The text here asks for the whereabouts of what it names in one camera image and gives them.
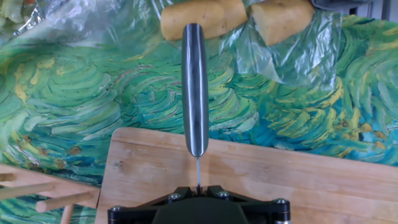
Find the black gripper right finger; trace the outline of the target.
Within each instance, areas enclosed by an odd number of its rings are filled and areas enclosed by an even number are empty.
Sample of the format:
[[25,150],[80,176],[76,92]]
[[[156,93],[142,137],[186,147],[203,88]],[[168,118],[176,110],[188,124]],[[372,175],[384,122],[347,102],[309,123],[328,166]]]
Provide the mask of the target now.
[[284,198],[262,201],[227,191],[220,185],[199,187],[199,196],[233,202],[249,223],[291,224],[290,202]]

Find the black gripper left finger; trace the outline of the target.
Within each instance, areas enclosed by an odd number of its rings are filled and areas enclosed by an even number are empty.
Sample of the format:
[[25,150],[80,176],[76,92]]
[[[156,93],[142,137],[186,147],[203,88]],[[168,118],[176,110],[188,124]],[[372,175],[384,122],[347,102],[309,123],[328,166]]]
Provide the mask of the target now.
[[152,220],[157,211],[174,202],[197,196],[197,188],[177,187],[171,194],[161,196],[155,200],[136,207],[116,205],[108,209],[108,224],[134,223]]

